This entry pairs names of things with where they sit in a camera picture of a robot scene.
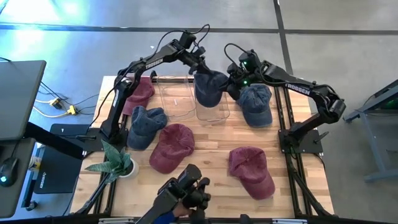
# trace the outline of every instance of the baseball cap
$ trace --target baseball cap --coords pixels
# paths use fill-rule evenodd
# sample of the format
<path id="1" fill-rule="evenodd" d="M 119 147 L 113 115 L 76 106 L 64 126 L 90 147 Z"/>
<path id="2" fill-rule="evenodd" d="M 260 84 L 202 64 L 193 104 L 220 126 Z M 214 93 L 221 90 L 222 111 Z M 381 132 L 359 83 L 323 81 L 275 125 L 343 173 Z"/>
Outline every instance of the baseball cap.
<path id="1" fill-rule="evenodd" d="M 127 145 L 132 149 L 146 149 L 154 140 L 156 132 L 166 124 L 167 117 L 162 108 L 146 110 L 143 106 L 136 106 L 132 110 Z"/>
<path id="2" fill-rule="evenodd" d="M 171 124 L 159 135 L 159 142 L 150 155 L 149 164 L 158 172 L 169 174 L 184 157 L 192 154 L 195 140 L 191 129 L 183 124 Z"/>
<path id="3" fill-rule="evenodd" d="M 229 152 L 229 173 L 240 179 L 249 195 L 261 200 L 275 192 L 275 183 L 267 169 L 266 154 L 257 147 L 239 147 Z"/>
<path id="4" fill-rule="evenodd" d="M 223 96 L 220 86 L 228 80 L 224 73 L 211 72 L 212 74 L 194 74 L 195 97 L 202 106 L 207 108 L 217 106 Z"/>
<path id="5" fill-rule="evenodd" d="M 245 87 L 236 101 L 242 108 L 243 117 L 250 127 L 262 128 L 272 123 L 269 100 L 272 93 L 268 86 L 253 84 Z"/>
<path id="6" fill-rule="evenodd" d="M 155 88 L 152 84 L 152 80 L 150 80 L 149 77 L 141 77 L 134 93 L 126 99 L 122 114 L 130 116 L 132 114 L 132 109 L 136 106 L 143 106 L 146 108 L 149 98 L 154 94 Z"/>

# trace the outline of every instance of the gray floor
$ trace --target gray floor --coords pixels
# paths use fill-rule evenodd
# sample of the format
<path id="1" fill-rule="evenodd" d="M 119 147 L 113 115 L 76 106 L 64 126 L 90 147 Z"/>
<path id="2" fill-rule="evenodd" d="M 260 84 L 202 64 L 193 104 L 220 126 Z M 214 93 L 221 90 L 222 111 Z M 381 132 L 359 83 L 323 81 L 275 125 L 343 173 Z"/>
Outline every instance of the gray floor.
<path id="1" fill-rule="evenodd" d="M 395 0 L 280 0 L 286 29 L 398 30 Z M 222 1 L 56 1 L 9 0 L 0 22 L 68 24 L 115 27 L 278 28 L 272 0 Z M 132 60 L 149 55 L 163 33 L 66 32 L 0 30 L 0 57 L 44 59 L 44 83 L 78 102 L 99 91 L 104 75 L 114 75 Z M 349 113 L 398 75 L 398 36 L 287 35 L 294 75 L 331 85 L 346 99 Z M 223 47 L 234 42 L 255 49 L 261 57 L 284 67 L 278 34 L 210 33 L 202 42 L 208 65 L 226 70 Z M 229 49 L 231 56 L 239 51 Z M 173 63 L 156 68 L 164 75 L 184 75 L 188 68 Z M 39 95 L 41 100 L 49 97 Z M 92 106 L 96 98 L 82 106 Z M 48 114 L 57 114 L 37 105 Z M 92 116 L 44 118 L 32 112 L 30 120 L 46 129 L 53 123 L 89 123 Z M 363 176 L 376 171 L 361 124 L 342 120 L 320 127 L 330 131 L 323 139 L 326 174 L 335 213 L 341 217 L 398 222 L 398 180 L 365 184 Z M 34 195 L 39 207 L 18 209 L 15 218 L 61 215 L 70 195 Z"/>

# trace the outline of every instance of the blue baseball cap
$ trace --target blue baseball cap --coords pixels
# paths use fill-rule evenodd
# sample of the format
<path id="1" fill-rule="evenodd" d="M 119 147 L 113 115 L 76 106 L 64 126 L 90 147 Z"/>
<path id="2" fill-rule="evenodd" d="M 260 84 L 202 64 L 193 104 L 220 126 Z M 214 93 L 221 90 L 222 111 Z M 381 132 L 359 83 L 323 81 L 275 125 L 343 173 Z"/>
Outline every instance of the blue baseball cap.
<path id="1" fill-rule="evenodd" d="M 218 105 L 223 96 L 220 86 L 228 80 L 228 77 L 224 73 L 211 72 L 212 74 L 194 74 L 195 97 L 202 106 L 207 108 Z"/>
<path id="2" fill-rule="evenodd" d="M 156 132 L 167 124 L 163 108 L 146 110 L 136 106 L 132 110 L 131 127 L 127 137 L 127 145 L 136 150 L 146 149 L 154 140 Z"/>
<path id="3" fill-rule="evenodd" d="M 245 87 L 236 101 L 242 108 L 244 119 L 250 127 L 262 128 L 272 123 L 269 100 L 272 93 L 268 86 L 253 84 Z"/>

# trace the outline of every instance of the transparent bin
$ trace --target transparent bin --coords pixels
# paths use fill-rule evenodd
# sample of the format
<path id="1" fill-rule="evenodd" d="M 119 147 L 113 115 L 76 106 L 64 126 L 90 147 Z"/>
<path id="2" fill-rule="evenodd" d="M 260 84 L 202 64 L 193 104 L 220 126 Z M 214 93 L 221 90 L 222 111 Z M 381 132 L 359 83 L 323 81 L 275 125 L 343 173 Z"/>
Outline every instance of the transparent bin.
<path id="1" fill-rule="evenodd" d="M 160 98 L 169 121 L 181 121 L 195 115 L 195 100 L 188 78 L 158 77 Z"/>
<path id="2" fill-rule="evenodd" d="M 212 108 L 207 108 L 202 106 L 196 98 L 195 94 L 195 81 L 193 81 L 193 88 L 192 91 L 195 95 L 195 105 L 196 105 L 196 112 L 197 118 L 200 121 L 201 125 L 212 125 L 212 124 L 223 124 L 225 123 L 226 119 L 229 117 L 230 112 L 228 108 L 228 102 L 226 99 L 226 93 L 223 93 L 223 96 L 220 99 L 220 102 L 217 106 Z"/>

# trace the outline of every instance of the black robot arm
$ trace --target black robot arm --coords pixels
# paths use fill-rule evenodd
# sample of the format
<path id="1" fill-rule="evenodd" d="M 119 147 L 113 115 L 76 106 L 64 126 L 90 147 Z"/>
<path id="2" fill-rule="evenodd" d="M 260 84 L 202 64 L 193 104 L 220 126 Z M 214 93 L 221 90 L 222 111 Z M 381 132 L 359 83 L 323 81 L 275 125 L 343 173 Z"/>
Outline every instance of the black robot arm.
<path id="1" fill-rule="evenodd" d="M 239 65 L 233 62 L 227 69 L 229 80 L 221 88 L 237 100 L 240 89 L 252 83 L 264 83 L 269 86 L 282 86 L 297 93 L 311 97 L 317 105 L 318 113 L 304 122 L 296 122 L 284 131 L 285 141 L 297 147 L 303 137 L 321 124 L 337 122 L 346 105 L 329 85 L 317 85 L 289 75 L 283 68 L 266 60 L 260 61 L 254 50 L 243 50 Z"/>
<path id="2" fill-rule="evenodd" d="M 118 72 L 115 79 L 115 97 L 108 118 L 101 125 L 101 132 L 109 143 L 114 143 L 119 138 L 119 118 L 122 113 L 126 99 L 134 93 L 140 83 L 141 75 L 149 69 L 162 63 L 171 63 L 176 60 L 190 67 L 189 74 L 195 71 L 209 73 L 210 69 L 206 66 L 205 48 L 198 47 L 195 52 L 188 52 L 196 37 L 188 32 L 183 32 L 180 40 L 174 39 L 163 46 L 156 54 L 146 58 L 131 62 L 127 68 Z M 128 73 L 133 73 L 134 77 L 126 78 Z"/>

